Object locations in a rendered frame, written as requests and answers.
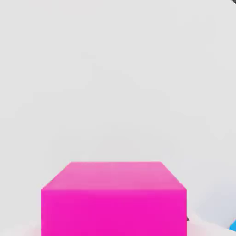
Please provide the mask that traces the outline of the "small pink cube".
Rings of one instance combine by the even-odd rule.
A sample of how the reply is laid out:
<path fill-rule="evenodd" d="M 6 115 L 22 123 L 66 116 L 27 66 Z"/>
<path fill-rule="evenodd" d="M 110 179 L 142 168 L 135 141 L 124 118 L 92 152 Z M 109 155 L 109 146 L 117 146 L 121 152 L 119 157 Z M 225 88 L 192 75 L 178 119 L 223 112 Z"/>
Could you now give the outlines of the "small pink cube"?
<path fill-rule="evenodd" d="M 41 236 L 187 236 L 187 190 L 161 162 L 71 162 L 41 190 Z"/>

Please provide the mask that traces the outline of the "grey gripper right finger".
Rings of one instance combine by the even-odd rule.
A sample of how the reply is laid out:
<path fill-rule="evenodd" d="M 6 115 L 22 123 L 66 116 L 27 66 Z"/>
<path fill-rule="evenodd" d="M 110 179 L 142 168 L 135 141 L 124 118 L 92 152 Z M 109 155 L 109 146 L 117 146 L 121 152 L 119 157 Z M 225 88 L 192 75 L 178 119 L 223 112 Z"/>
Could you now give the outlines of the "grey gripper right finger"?
<path fill-rule="evenodd" d="M 187 221 L 187 236 L 236 236 L 236 232 L 203 221 L 196 215 L 189 215 Z"/>

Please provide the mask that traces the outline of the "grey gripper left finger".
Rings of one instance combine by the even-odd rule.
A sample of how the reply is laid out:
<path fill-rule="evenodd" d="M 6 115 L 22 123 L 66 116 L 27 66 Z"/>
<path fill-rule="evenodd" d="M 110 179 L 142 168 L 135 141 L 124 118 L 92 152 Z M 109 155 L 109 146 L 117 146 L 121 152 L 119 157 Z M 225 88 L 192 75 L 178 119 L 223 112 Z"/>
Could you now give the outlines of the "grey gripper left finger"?
<path fill-rule="evenodd" d="M 41 236 L 41 223 L 11 222 L 0 228 L 0 236 Z"/>

